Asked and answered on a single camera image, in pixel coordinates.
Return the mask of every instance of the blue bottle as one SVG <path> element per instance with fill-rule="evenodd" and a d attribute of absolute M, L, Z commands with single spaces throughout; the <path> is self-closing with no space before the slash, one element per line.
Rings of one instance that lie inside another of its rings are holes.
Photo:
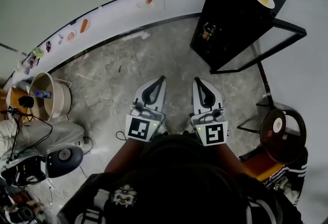
<path fill-rule="evenodd" d="M 36 91 L 34 94 L 36 97 L 39 98 L 52 98 L 52 93 L 48 91 L 40 90 L 40 91 Z"/>

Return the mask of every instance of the wire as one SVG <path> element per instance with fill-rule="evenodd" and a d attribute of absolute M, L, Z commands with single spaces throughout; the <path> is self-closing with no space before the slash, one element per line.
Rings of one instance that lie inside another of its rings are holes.
<path fill-rule="evenodd" d="M 48 207 L 46 207 L 42 202 L 41 202 L 41 199 L 37 196 L 37 195 L 35 195 L 34 193 L 33 193 L 33 196 L 34 197 L 36 197 L 38 200 L 39 200 L 39 203 L 42 205 L 42 206 L 44 206 L 46 209 L 49 209 L 49 210 L 51 210 L 52 209 L 52 207 L 51 207 L 51 203 L 53 203 L 53 198 L 52 198 L 52 192 L 51 192 L 51 187 L 49 187 L 49 191 L 50 191 L 50 195 L 51 195 L 51 202 L 48 202 L 48 204 L 49 204 L 49 208 Z"/>
<path fill-rule="evenodd" d="M 93 149 L 93 141 L 92 141 L 91 137 L 85 136 L 85 138 L 90 139 L 90 141 L 91 141 L 91 149 L 89 149 L 86 153 L 84 153 L 83 156 L 86 155 L 86 154 L 88 154 Z"/>
<path fill-rule="evenodd" d="M 2 113 L 2 114 L 4 114 L 4 113 L 8 114 L 8 111 L 0 111 L 0 113 Z M 37 145 L 39 145 L 41 142 L 45 141 L 51 135 L 52 129 L 53 129 L 52 125 L 50 125 L 49 123 L 43 121 L 42 119 L 34 116 L 33 114 L 25 114 L 25 113 L 21 112 L 19 109 L 16 109 L 16 108 L 11 112 L 12 117 L 13 117 L 14 114 L 19 115 L 19 119 L 17 121 L 17 119 L 14 118 L 15 121 L 16 121 L 16 123 L 17 123 L 17 129 L 16 129 L 16 134 L 15 134 L 14 142 L 13 142 L 13 145 L 12 145 L 12 148 L 11 148 L 11 155 L 9 157 L 9 160 L 7 160 L 8 163 L 11 161 L 11 158 L 12 158 L 13 150 L 14 150 L 15 143 L 16 143 L 17 134 L 20 131 L 19 121 L 21 120 L 22 116 L 25 116 L 28 121 L 32 121 L 33 118 L 39 119 L 43 123 L 49 125 L 51 129 L 50 129 L 50 131 L 49 131 L 49 133 L 47 135 L 45 135 L 44 137 L 42 137 L 41 139 L 39 139 L 36 143 L 30 145 L 29 147 L 26 147 L 25 149 L 23 149 L 22 151 L 20 151 L 17 155 L 14 155 L 14 158 L 18 158 L 18 156 L 21 155 L 22 153 L 24 153 L 26 150 L 31 149 L 31 148 L 34 148 Z"/>
<path fill-rule="evenodd" d="M 117 136 L 117 134 L 118 133 L 122 133 L 123 134 L 123 136 L 124 136 L 124 139 L 123 138 L 119 138 L 118 136 Z M 122 140 L 122 141 L 127 141 L 127 137 L 125 136 L 125 134 L 124 134 L 124 132 L 123 131 L 117 131 L 116 132 L 116 134 L 115 134 L 115 136 L 116 136 L 116 138 L 117 139 L 119 139 L 119 140 Z"/>
<path fill-rule="evenodd" d="M 83 171 L 81 165 L 79 165 L 79 167 L 81 168 L 83 175 L 84 175 L 86 178 L 88 178 L 87 175 L 84 173 L 84 171 Z"/>
<path fill-rule="evenodd" d="M 20 190 L 25 190 L 26 186 L 23 186 L 23 187 L 20 187 L 20 186 L 17 186 Z"/>
<path fill-rule="evenodd" d="M 17 134 L 19 133 L 19 130 L 20 130 L 20 128 L 19 128 L 19 121 L 21 120 L 21 116 L 19 117 L 18 121 L 17 121 L 16 118 L 14 118 L 14 120 L 16 121 L 17 129 L 16 129 L 16 133 L 15 133 L 14 143 L 12 144 L 12 148 L 11 148 L 11 153 L 10 153 L 9 161 L 11 161 L 12 153 L 14 152 L 14 147 L 15 147 L 15 144 L 16 144 Z"/>

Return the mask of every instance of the floor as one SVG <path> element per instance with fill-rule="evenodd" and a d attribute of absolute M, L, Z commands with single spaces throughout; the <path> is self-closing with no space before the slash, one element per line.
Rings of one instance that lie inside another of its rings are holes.
<path fill-rule="evenodd" d="M 124 131 L 135 90 L 151 78 L 165 75 L 168 80 L 164 113 L 171 133 L 179 133 L 192 113 L 192 81 L 199 76 L 221 92 L 229 122 L 228 145 L 233 152 L 242 155 L 259 144 L 257 135 L 236 129 L 257 113 L 255 104 L 265 94 L 258 68 L 211 75 L 207 64 L 189 47 L 197 20 L 184 19 L 151 28 L 147 30 L 151 36 L 145 40 L 116 40 L 52 73 L 73 83 L 69 120 L 83 126 L 94 142 L 91 153 L 81 163 L 83 171 L 77 168 L 27 188 L 49 208 L 45 213 L 53 217 L 53 222 L 86 176 L 102 172 L 123 145 L 115 133 Z"/>

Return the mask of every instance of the small toy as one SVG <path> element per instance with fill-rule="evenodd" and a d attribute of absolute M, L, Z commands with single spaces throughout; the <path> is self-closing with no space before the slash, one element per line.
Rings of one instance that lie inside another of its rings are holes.
<path fill-rule="evenodd" d="M 81 25 L 80 33 L 85 32 L 89 27 L 90 21 L 88 19 L 84 19 Z"/>
<path fill-rule="evenodd" d="M 34 52 L 34 55 L 35 55 L 37 58 L 41 58 L 41 57 L 43 57 L 43 55 L 44 55 L 44 51 L 43 51 L 41 48 L 39 48 L 39 47 L 35 47 L 35 48 L 33 49 L 33 52 Z"/>
<path fill-rule="evenodd" d="M 153 5 L 153 0 L 144 0 L 137 2 L 136 6 L 142 9 L 149 9 Z"/>
<path fill-rule="evenodd" d="M 51 43 L 50 43 L 50 41 L 47 41 L 47 43 L 46 43 L 46 49 L 47 49 L 47 52 L 49 53 L 50 52 L 50 49 L 51 49 Z"/>
<path fill-rule="evenodd" d="M 71 31 L 68 35 L 67 35 L 67 40 L 71 41 L 75 38 L 76 32 L 75 31 Z"/>
<path fill-rule="evenodd" d="M 55 37 L 57 44 L 60 45 L 62 43 L 63 38 L 64 36 L 59 33 L 58 36 Z"/>
<path fill-rule="evenodd" d="M 32 69 L 34 66 L 39 64 L 40 58 L 36 58 L 36 55 L 31 54 L 30 57 L 27 59 L 27 67 Z"/>
<path fill-rule="evenodd" d="M 52 93 L 44 90 L 36 91 L 34 95 L 39 98 L 52 98 Z"/>
<path fill-rule="evenodd" d="M 26 74 L 26 75 L 28 75 L 30 73 L 30 69 L 27 67 L 27 68 L 25 68 L 25 70 L 24 70 L 24 74 Z"/>

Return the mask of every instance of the black shelf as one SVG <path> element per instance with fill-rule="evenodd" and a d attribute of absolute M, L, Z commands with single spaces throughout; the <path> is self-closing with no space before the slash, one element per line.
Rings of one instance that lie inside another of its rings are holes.
<path fill-rule="evenodd" d="M 269 9 L 257 0 L 206 0 L 190 46 L 209 64 L 211 73 L 220 73 L 222 66 L 271 28 L 277 27 L 275 17 L 285 1 L 274 0 L 275 7 Z M 208 40 L 202 37 L 206 23 L 216 27 L 214 36 L 210 36 Z M 283 24 L 278 25 L 278 28 L 289 24 L 284 21 L 280 23 Z M 304 29 L 290 24 L 289 27 L 291 26 L 290 30 L 302 33 L 302 37 L 306 35 Z"/>

